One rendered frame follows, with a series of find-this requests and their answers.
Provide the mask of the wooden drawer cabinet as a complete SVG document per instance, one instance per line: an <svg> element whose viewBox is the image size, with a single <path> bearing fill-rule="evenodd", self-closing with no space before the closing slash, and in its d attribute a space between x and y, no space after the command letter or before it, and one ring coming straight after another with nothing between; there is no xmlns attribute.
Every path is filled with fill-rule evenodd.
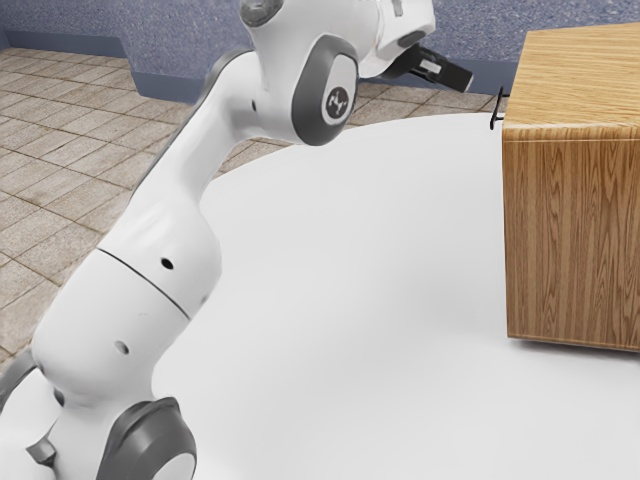
<svg viewBox="0 0 640 480"><path fill-rule="evenodd" d="M640 351L640 22L529 32L507 101L508 335Z"/></svg>

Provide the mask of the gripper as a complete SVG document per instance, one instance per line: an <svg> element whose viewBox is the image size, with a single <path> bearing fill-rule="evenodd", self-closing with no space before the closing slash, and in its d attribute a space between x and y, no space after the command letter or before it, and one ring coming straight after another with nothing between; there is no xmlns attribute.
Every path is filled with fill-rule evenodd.
<svg viewBox="0 0 640 480"><path fill-rule="evenodd" d="M442 59L436 52L419 44L414 44L399 55L381 73L381 78L391 80L404 74L436 82L459 93L467 92L474 80L474 74L470 70Z"/></svg>

